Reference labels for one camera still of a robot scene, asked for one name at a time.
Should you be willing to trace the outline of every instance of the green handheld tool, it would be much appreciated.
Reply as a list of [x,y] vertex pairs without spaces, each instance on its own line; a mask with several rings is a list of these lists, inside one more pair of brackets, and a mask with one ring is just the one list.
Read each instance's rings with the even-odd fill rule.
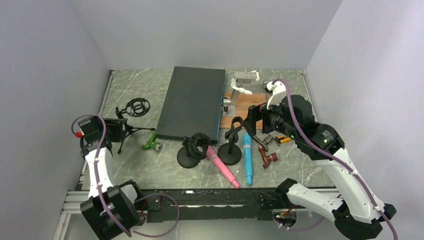
[[151,135],[151,137],[148,139],[148,141],[145,145],[141,146],[141,149],[143,149],[143,150],[153,149],[156,152],[158,152],[159,150],[162,149],[162,145],[155,140],[156,140],[156,132],[154,132]]

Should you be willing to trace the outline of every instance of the pink tube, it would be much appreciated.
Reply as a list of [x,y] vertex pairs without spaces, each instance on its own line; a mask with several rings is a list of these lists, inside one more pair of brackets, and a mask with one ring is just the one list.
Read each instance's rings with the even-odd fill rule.
[[236,189],[240,188],[240,183],[237,181],[236,177],[230,172],[227,166],[223,163],[221,158],[217,155],[217,152],[209,146],[207,148],[206,156],[208,159],[218,167],[225,178],[230,182]]

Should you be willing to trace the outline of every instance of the blue marker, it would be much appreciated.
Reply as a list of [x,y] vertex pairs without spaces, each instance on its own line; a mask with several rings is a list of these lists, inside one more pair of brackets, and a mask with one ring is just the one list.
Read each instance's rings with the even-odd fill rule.
[[252,166],[252,138],[249,134],[245,133],[243,135],[243,140],[241,142],[244,149],[244,169],[246,171],[247,184],[253,184],[253,166]]

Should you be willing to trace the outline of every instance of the brown pipe fitting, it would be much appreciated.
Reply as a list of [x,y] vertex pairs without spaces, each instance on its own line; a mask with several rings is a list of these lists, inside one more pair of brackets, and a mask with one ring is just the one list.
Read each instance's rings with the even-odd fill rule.
[[265,153],[265,148],[263,146],[259,146],[258,150],[260,152],[260,155],[262,156],[262,161],[263,161],[262,167],[264,169],[266,169],[270,165],[271,161],[273,162],[278,161],[277,153],[273,152],[269,156],[267,156],[267,154]]

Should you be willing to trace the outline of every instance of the gray marble table surface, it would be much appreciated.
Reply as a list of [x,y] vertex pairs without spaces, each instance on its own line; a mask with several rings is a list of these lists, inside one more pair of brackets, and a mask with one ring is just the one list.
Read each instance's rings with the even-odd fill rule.
[[[225,92],[231,92],[230,79],[234,71],[252,71],[253,69],[226,69]],[[256,69],[261,78],[258,82],[245,85],[253,93],[261,93],[262,80],[275,78],[287,79],[292,94],[308,98],[307,90],[299,70]],[[128,117],[128,123],[134,127],[156,128],[161,115],[165,96],[172,76],[172,69],[122,69],[116,70],[106,97],[102,117],[116,118],[115,107],[125,107],[133,98],[141,97],[149,100],[150,111],[142,117]],[[226,143],[224,133],[228,129],[219,130],[216,151],[221,144]],[[243,152],[241,137],[246,131],[239,132],[237,145]],[[259,138],[266,135],[257,131]],[[125,140],[121,154],[117,154],[118,143],[113,144],[113,171],[115,183],[121,184],[128,180],[137,182],[141,189],[213,189],[233,188],[215,165],[208,159],[200,161],[194,168],[182,168],[177,163],[177,152],[182,147],[181,141],[157,139],[163,145],[161,151],[142,150],[141,146],[151,137],[152,132],[142,130]],[[266,169],[262,167],[262,158],[258,144],[253,142],[253,185],[247,185],[244,158],[233,166],[228,166],[240,183],[241,188],[276,187],[286,178],[292,178],[306,187],[332,187],[334,184],[327,174],[307,155],[303,154],[293,141],[277,146],[275,142],[269,145],[269,153],[276,152],[279,161],[272,162]],[[83,190],[90,188],[90,178],[86,177]]]

